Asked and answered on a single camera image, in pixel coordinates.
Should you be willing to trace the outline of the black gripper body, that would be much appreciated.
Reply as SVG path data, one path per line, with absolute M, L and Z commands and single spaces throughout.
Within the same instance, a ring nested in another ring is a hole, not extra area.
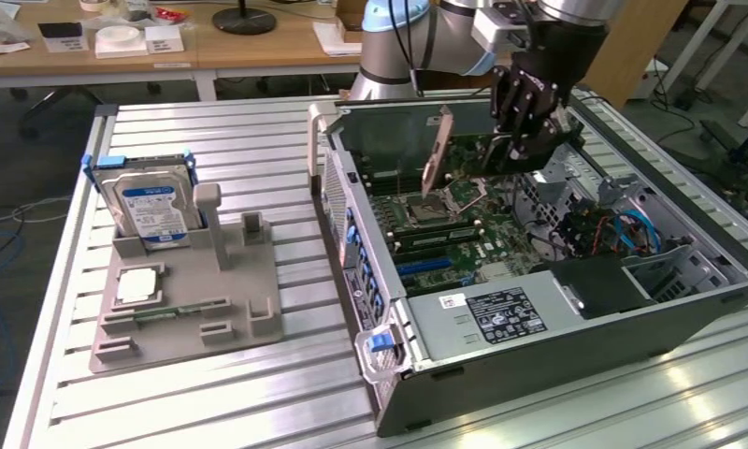
M 557 86 L 557 98 L 567 101 L 585 76 L 608 35 L 608 25 L 583 26 L 563 21 L 528 25 L 528 49 L 510 56 L 510 75 L 531 76 L 536 85 Z

